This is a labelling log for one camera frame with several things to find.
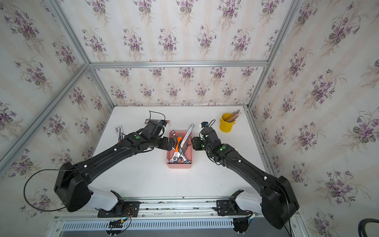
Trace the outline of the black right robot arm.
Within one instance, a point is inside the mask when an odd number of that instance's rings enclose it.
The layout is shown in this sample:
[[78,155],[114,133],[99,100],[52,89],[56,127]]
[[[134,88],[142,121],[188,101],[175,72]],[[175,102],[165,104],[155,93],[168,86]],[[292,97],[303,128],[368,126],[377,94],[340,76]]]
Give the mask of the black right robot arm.
[[222,143],[213,128],[203,128],[198,137],[191,139],[191,143],[195,151],[205,151],[211,161],[234,171],[259,193],[262,214],[273,227],[283,228],[299,210],[287,178],[277,178],[250,163],[233,146]]

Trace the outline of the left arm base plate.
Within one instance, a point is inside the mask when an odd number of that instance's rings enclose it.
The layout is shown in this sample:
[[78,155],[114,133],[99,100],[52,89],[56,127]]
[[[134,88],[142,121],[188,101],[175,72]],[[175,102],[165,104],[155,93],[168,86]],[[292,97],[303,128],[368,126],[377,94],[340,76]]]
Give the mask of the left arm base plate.
[[139,201],[124,201],[118,203],[110,211],[103,209],[98,210],[98,218],[121,218],[121,217],[137,217],[140,207]]

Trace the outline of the pink plastic storage box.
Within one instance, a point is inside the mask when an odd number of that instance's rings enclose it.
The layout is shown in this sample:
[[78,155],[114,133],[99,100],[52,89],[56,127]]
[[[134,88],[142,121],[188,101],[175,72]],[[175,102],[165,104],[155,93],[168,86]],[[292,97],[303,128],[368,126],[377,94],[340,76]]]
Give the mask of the pink plastic storage box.
[[175,139],[175,146],[174,148],[171,150],[171,151],[168,151],[167,152],[167,155],[166,155],[166,164],[169,168],[181,168],[181,169],[186,169],[186,168],[191,168],[192,166],[192,161],[193,161],[193,158],[192,158],[192,144],[191,144],[191,141],[190,141],[190,138],[191,138],[191,135],[186,143],[186,145],[183,147],[183,154],[181,155],[178,155],[178,161],[176,164],[171,164],[170,163],[170,160],[171,158],[173,157],[174,155],[174,152],[175,152],[175,148],[176,148],[176,145],[177,145],[177,139],[178,139],[178,136],[179,134],[182,134],[182,137],[184,138],[186,132],[185,131],[170,131],[170,134],[169,134],[169,138],[174,138]]

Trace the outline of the large silver adjustable wrench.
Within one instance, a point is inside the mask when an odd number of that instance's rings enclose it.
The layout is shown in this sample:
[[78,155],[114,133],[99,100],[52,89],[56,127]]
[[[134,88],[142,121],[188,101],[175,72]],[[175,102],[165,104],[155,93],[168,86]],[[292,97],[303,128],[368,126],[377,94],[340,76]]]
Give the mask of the large silver adjustable wrench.
[[189,126],[189,129],[187,130],[187,132],[186,132],[184,138],[183,138],[182,141],[181,141],[181,144],[180,144],[180,146],[179,146],[179,155],[181,155],[181,154],[184,153],[184,152],[183,152],[183,147],[186,145],[186,143],[187,143],[187,141],[188,141],[188,139],[189,139],[189,137],[190,137],[190,135],[191,135],[191,133],[192,133],[193,128],[194,128],[194,124],[192,123],[192,124]]

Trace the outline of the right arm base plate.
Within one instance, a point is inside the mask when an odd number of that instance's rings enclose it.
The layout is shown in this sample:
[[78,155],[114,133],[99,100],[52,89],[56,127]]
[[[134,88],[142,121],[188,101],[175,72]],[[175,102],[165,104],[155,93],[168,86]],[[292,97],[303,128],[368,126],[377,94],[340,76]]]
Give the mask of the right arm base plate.
[[248,216],[254,212],[242,210],[234,200],[220,199],[216,200],[215,208],[218,216]]

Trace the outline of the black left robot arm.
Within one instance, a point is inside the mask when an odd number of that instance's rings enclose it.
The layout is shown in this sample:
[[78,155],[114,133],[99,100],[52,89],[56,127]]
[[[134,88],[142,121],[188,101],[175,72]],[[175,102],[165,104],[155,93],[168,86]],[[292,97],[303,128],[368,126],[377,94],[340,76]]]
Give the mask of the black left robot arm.
[[124,200],[116,191],[92,188],[91,183],[121,161],[152,149],[170,151],[177,140],[163,136],[166,123],[149,121],[136,132],[125,135],[118,143],[83,162],[67,162],[59,168],[54,191],[69,212],[92,207],[122,213]]

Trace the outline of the orange handled adjustable wrench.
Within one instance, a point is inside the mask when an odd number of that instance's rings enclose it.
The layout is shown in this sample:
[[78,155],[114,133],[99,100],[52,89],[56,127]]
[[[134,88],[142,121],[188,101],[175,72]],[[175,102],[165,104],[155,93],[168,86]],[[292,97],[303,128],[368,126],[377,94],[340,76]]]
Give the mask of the orange handled adjustable wrench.
[[179,147],[180,147],[180,142],[181,142],[182,139],[183,139],[182,134],[179,134],[178,139],[177,139],[177,145],[176,145],[176,148],[175,148],[174,155],[173,155],[173,157],[170,160],[171,164],[176,164],[177,161],[178,161]]

